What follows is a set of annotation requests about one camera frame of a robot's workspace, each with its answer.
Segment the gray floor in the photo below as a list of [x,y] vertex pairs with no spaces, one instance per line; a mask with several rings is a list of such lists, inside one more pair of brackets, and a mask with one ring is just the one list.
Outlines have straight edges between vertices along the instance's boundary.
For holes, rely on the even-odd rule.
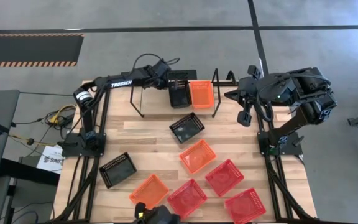
[[[255,8],[260,26],[358,25],[358,0],[255,0]],[[0,29],[218,25],[251,26],[247,1],[0,0]],[[261,36],[270,72],[319,67],[332,81],[339,106],[326,123],[300,131],[306,171],[318,216],[358,223],[358,128],[346,122],[358,113],[358,30],[262,31]],[[215,68],[240,78],[248,65],[259,67],[253,31],[95,33],[85,35],[78,66],[0,68],[0,90],[71,94],[84,79],[128,71],[145,52],[180,57],[173,69],[197,69],[200,78],[209,78]],[[72,102],[64,96],[21,95],[15,121]],[[37,139],[46,128],[33,124],[14,132]],[[51,131],[45,141],[59,138]],[[28,152],[9,141],[4,157]],[[50,212],[47,206],[31,209]]]

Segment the orange basket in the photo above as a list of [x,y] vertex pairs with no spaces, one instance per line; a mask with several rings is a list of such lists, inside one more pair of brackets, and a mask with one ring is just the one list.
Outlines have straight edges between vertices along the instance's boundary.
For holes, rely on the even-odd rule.
[[188,171],[195,174],[214,160],[216,155],[205,140],[200,140],[181,153],[179,157]]
[[196,109],[214,106],[214,93],[211,81],[190,82],[191,102]]
[[161,202],[168,194],[168,191],[168,187],[165,186],[155,174],[152,174],[131,193],[129,199],[133,203],[145,203],[147,209],[152,209],[156,204]]

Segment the wooden tabletop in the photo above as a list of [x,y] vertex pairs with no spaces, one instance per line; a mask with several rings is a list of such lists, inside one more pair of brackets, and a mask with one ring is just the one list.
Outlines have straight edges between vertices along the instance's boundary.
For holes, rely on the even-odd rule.
[[[129,195],[151,174],[157,175],[169,188],[169,194],[182,186],[191,178],[195,179],[208,197],[207,201],[195,210],[185,221],[188,222],[231,222],[224,208],[224,200],[251,187],[255,188],[266,213],[258,221],[274,220],[272,199],[265,162],[259,153],[257,131],[259,130],[256,114],[253,111],[251,127],[245,128],[237,123],[237,114],[241,107],[237,102],[223,96],[234,87],[221,87],[221,106],[215,118],[211,115],[198,115],[205,129],[184,144],[179,144],[170,131],[169,126],[178,121],[183,115],[170,114],[169,103],[159,105],[160,112],[165,115],[150,115],[141,118],[129,104],[130,88],[111,90],[111,97],[106,121],[107,143],[100,165],[113,160],[124,152],[128,152],[137,172],[120,184],[107,189],[100,173],[98,173],[94,195],[91,222],[131,222],[134,220],[135,205],[129,200]],[[142,90],[135,89],[134,103],[140,104]],[[160,91],[161,95],[168,94],[167,90]],[[150,97],[166,98],[166,96],[150,95]],[[275,125],[280,126],[288,121],[288,108],[274,108]],[[190,175],[179,159],[179,154],[191,145],[204,139],[216,153],[216,159],[198,173]],[[282,156],[283,168],[289,191],[307,213],[316,216],[313,199],[309,188],[305,168],[294,156]],[[244,180],[237,184],[223,197],[218,197],[205,180],[205,175],[216,166],[231,159],[244,175]],[[71,178],[77,158],[65,159],[63,170],[55,198],[55,212],[60,214],[66,207]],[[73,186],[73,196],[78,187],[82,161],[78,166]],[[80,217],[85,215],[85,204],[88,193],[85,193],[81,204]],[[278,194],[282,216],[285,217],[285,207],[281,194]],[[164,204],[173,212],[165,197]]]

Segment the black wire basket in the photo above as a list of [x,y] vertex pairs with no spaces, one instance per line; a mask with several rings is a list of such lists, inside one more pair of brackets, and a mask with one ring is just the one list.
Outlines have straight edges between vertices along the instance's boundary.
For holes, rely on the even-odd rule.
[[184,143],[205,129],[204,125],[194,113],[186,115],[184,118],[169,126],[169,128],[173,131],[180,143]]
[[106,187],[109,189],[134,174],[136,167],[129,157],[128,152],[125,152],[100,167],[99,171]]
[[184,108],[191,105],[191,95],[188,80],[169,82],[169,101],[173,108]]

